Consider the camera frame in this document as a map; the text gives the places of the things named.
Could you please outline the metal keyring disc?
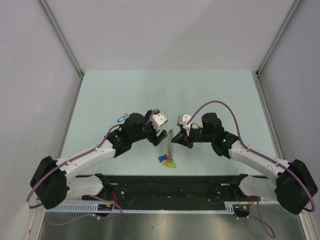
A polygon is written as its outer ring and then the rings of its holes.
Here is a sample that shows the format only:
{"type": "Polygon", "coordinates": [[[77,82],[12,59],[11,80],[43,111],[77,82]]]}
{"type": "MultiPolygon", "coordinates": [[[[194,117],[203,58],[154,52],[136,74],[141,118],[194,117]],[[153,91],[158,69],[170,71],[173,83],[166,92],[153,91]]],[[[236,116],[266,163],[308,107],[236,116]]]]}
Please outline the metal keyring disc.
{"type": "Polygon", "coordinates": [[[174,138],[174,130],[170,129],[167,135],[167,160],[168,161],[173,161],[173,156],[174,156],[174,144],[172,143],[172,139],[174,138]]]}

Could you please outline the blue tag key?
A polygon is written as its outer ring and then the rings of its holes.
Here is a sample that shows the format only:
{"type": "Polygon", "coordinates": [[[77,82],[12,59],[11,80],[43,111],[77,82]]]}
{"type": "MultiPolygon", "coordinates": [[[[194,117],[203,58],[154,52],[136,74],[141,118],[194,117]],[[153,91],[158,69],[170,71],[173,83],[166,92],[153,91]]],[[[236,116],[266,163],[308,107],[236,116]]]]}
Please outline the blue tag key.
{"type": "Polygon", "coordinates": [[[165,163],[165,162],[167,162],[168,161],[168,156],[165,154],[165,155],[162,155],[162,156],[159,156],[158,157],[158,161],[160,162],[160,163],[165,163]]]}
{"type": "Polygon", "coordinates": [[[124,122],[130,115],[128,113],[125,113],[124,115],[122,115],[120,118],[117,119],[118,123],[122,123],[124,122]]]}

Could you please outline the yellow tag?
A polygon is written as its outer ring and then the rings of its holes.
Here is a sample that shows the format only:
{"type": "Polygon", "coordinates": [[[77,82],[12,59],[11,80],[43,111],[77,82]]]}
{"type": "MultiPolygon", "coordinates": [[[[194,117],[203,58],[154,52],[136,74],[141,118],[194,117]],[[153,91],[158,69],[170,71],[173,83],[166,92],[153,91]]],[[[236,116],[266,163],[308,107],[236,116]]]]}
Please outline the yellow tag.
{"type": "Polygon", "coordinates": [[[173,163],[175,163],[175,162],[174,161],[167,161],[163,165],[168,167],[168,168],[172,168],[173,167],[173,163]]]}

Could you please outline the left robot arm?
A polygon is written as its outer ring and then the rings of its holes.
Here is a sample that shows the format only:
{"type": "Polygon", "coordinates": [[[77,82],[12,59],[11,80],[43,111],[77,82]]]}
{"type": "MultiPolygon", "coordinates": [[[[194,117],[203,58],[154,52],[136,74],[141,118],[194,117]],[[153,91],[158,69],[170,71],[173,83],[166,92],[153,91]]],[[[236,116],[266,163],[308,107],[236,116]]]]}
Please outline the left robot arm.
{"type": "Polygon", "coordinates": [[[168,133],[161,127],[168,122],[167,116],[158,109],[149,110],[145,115],[132,113],[124,122],[112,126],[101,142],[74,155],[53,159],[43,158],[31,181],[30,201],[35,194],[45,209],[52,209],[65,200],[96,196],[105,200],[111,188],[100,173],[87,177],[78,175],[84,170],[103,161],[112,160],[127,151],[138,141],[148,140],[158,146],[168,133]]]}

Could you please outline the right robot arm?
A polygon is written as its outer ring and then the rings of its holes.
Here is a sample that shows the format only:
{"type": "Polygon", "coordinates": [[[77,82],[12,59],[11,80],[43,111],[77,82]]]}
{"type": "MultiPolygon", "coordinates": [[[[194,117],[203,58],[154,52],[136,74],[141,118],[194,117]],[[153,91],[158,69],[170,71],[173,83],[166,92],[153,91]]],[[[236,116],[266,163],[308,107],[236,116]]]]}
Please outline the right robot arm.
{"type": "Polygon", "coordinates": [[[202,127],[193,128],[191,116],[181,114],[178,134],[171,140],[191,149],[194,143],[210,143],[218,156],[226,157],[258,171],[262,178],[240,174],[232,182],[231,196],[242,201],[247,196],[277,201],[288,212],[298,215],[315,210],[314,195],[318,187],[304,162],[270,157],[242,142],[238,135],[226,131],[216,113],[202,116],[202,127]]]}

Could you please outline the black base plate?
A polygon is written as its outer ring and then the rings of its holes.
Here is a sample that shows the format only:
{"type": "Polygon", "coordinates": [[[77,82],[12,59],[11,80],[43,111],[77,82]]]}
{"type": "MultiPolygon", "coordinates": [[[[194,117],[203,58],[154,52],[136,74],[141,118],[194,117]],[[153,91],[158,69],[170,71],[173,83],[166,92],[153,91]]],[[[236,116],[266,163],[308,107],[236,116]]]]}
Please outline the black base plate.
{"type": "Polygon", "coordinates": [[[105,175],[110,186],[98,194],[126,210],[221,210],[226,202],[252,205],[257,197],[243,194],[237,176],[105,175]]]}

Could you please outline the left aluminium frame post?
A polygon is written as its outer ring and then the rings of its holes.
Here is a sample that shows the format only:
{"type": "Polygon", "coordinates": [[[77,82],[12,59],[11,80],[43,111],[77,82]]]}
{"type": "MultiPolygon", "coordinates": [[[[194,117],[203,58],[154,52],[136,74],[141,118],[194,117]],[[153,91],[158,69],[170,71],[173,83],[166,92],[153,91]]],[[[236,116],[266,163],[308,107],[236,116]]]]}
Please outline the left aluminium frame post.
{"type": "Polygon", "coordinates": [[[72,67],[74,68],[75,72],[77,73],[78,77],[82,80],[84,77],[84,71],[82,70],[65,34],[63,33],[57,18],[54,15],[50,5],[46,0],[37,0],[40,9],[42,10],[44,16],[46,17],[53,33],[55,34],[56,38],[58,39],[62,49],[64,50],[67,58],[69,59],[72,67]]]}

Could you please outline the aluminium frame post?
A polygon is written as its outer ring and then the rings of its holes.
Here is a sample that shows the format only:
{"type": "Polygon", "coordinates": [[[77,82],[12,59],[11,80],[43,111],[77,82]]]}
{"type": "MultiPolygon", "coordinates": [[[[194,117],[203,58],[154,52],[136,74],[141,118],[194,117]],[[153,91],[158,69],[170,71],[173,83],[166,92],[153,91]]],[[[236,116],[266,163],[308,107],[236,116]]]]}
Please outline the aluminium frame post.
{"type": "Polygon", "coordinates": [[[75,72],[77,73],[78,77],[82,80],[84,77],[84,71],[82,70],[65,34],[63,33],[57,18],[54,15],[50,5],[46,0],[37,0],[40,9],[42,10],[44,16],[46,17],[53,33],[55,34],[56,38],[58,39],[62,49],[64,50],[67,58],[69,59],[72,67],[74,68],[75,72]]]}
{"type": "Polygon", "coordinates": [[[275,37],[273,38],[266,54],[264,55],[261,63],[259,64],[257,70],[255,71],[255,74],[257,77],[260,77],[262,72],[264,71],[265,67],[267,66],[267,63],[271,59],[272,55],[274,54],[277,46],[281,42],[282,38],[284,37],[286,31],[288,30],[291,22],[293,21],[293,18],[295,17],[297,11],[301,7],[304,0],[294,0],[291,4],[287,14],[285,15],[278,31],[276,32],[275,37]]]}

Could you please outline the right aluminium frame post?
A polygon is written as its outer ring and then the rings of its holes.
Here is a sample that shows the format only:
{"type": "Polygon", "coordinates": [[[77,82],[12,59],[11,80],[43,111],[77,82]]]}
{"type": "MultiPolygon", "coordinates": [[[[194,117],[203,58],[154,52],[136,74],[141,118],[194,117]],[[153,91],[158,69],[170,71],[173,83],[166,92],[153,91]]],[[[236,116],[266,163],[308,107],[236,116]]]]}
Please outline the right aluminium frame post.
{"type": "Polygon", "coordinates": [[[297,11],[301,7],[304,0],[294,0],[291,4],[287,14],[285,15],[278,31],[276,32],[275,37],[273,38],[266,54],[264,55],[261,63],[259,64],[257,70],[255,71],[255,74],[257,77],[260,77],[262,72],[264,71],[265,67],[267,66],[267,63],[271,59],[272,55],[274,54],[277,46],[281,42],[282,38],[284,37],[286,31],[288,30],[291,22],[293,21],[293,18],[295,17],[297,11]]]}

